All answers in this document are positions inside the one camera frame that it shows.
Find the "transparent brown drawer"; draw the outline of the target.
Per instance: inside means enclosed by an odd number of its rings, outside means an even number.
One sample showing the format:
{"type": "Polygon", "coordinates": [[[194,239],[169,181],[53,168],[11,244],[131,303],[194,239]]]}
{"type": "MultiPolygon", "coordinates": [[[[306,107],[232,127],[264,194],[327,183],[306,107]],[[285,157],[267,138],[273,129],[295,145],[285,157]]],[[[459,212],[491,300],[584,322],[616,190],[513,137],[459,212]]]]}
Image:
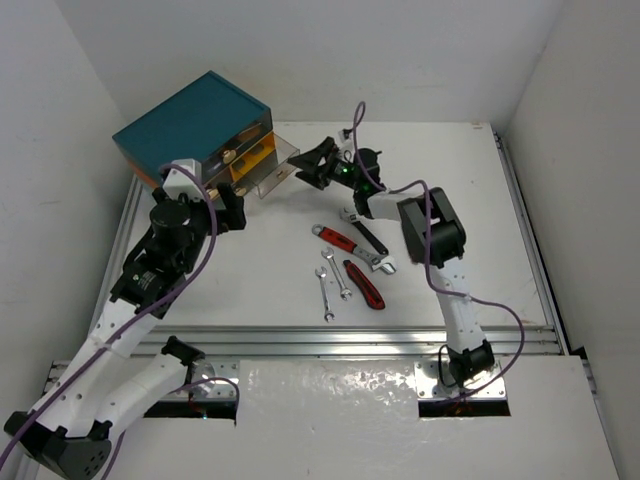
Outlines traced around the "transparent brown drawer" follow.
{"type": "Polygon", "coordinates": [[[253,193],[263,199],[295,171],[288,160],[299,153],[296,146],[269,133],[231,163],[235,193],[238,196],[253,193]]]}

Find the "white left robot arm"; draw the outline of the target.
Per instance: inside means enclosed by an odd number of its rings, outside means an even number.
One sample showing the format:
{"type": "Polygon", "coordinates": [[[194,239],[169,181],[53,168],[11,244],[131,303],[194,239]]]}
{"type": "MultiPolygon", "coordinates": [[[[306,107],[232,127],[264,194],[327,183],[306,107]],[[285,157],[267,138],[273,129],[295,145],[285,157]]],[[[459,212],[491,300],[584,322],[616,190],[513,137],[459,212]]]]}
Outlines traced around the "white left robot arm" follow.
{"type": "Polygon", "coordinates": [[[133,351],[208,263],[216,237],[246,226],[244,200],[217,187],[220,208],[197,185],[153,193],[149,227],[123,262],[94,329],[54,385],[4,425],[12,444],[63,479],[107,476],[128,427],[163,397],[219,382],[204,353],[171,336],[152,361],[114,384],[133,351]]]}

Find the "small silver open-end wrench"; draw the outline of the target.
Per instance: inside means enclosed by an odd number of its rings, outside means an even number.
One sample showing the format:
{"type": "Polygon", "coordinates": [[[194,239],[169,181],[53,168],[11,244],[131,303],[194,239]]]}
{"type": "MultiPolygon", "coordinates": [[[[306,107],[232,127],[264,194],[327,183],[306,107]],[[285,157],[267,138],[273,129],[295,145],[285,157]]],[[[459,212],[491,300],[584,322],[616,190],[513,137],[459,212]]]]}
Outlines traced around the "small silver open-end wrench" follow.
{"type": "Polygon", "coordinates": [[[321,291],[321,296],[322,296],[322,301],[323,301],[323,308],[324,308],[324,320],[326,322],[332,322],[335,319],[335,315],[334,315],[333,311],[331,310],[329,295],[328,295],[328,292],[327,292],[327,286],[326,286],[327,270],[326,270],[326,268],[325,267],[320,267],[319,269],[316,269],[315,270],[315,275],[319,280],[320,291],[321,291]]]}

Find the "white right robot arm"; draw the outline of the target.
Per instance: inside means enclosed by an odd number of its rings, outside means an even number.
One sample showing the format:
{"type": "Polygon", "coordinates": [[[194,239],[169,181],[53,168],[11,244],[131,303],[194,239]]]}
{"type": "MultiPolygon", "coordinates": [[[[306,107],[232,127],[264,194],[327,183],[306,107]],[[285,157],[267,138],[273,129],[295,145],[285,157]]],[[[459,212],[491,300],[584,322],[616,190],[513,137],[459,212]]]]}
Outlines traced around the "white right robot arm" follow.
{"type": "Polygon", "coordinates": [[[446,327],[450,388],[463,389],[482,372],[492,369],[495,357],[479,326],[464,277],[466,231],[446,193],[421,183],[423,193],[412,196],[406,187],[389,189],[381,181],[380,153],[359,148],[355,133],[342,144],[327,137],[317,147],[287,162],[296,177],[323,190],[335,182],[352,191],[354,208],[344,216],[397,222],[415,264],[425,267],[427,284],[436,293],[446,327]]]}

